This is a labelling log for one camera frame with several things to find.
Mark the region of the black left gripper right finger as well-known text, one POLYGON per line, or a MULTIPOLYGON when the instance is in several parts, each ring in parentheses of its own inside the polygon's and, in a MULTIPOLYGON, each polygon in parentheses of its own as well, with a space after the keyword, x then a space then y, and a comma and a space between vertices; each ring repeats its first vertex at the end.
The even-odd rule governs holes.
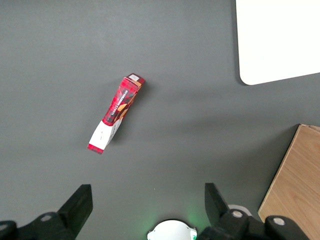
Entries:
POLYGON ((204 187, 205 212, 210 226, 198 240, 307 240, 308 236, 292 219, 270 215, 260 222, 244 210, 227 205, 214 183, 204 187))

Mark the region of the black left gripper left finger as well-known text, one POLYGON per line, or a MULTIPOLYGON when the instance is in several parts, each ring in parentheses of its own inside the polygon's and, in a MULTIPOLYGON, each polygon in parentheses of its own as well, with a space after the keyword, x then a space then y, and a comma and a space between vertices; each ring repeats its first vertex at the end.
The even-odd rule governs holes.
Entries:
POLYGON ((92 187, 82 184, 56 212, 45 212, 17 227, 13 220, 0 222, 2 240, 74 240, 93 210, 92 187))

